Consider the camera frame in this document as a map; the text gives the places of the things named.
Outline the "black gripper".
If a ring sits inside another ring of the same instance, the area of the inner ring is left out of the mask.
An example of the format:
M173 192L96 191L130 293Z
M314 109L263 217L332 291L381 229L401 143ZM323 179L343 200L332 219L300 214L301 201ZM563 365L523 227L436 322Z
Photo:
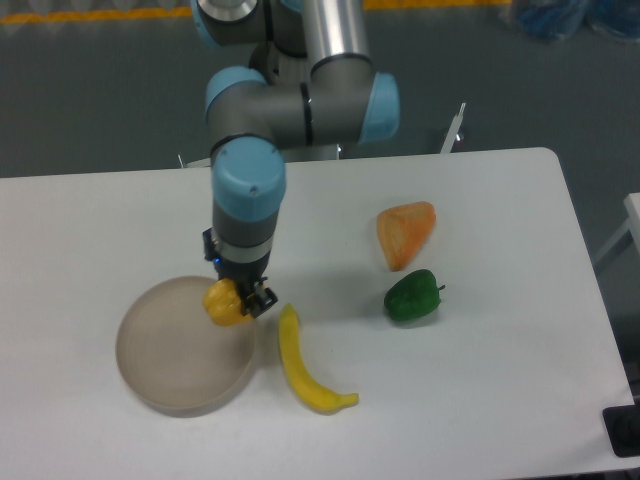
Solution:
M277 295L263 283L271 239L253 247L239 247L214 237L212 228L202 233L204 258L213 264L220 279L232 280L241 296L241 313L257 319L277 302Z

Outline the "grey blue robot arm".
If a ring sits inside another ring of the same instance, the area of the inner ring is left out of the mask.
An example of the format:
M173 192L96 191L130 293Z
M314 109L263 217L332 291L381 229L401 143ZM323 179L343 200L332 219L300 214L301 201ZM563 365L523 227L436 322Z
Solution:
M203 243L219 277L204 305L231 325L277 300L265 270L286 190L283 152L392 137L399 90L372 65L358 1L195 1L191 10L206 41L256 47L248 65L209 80L204 103L213 202Z

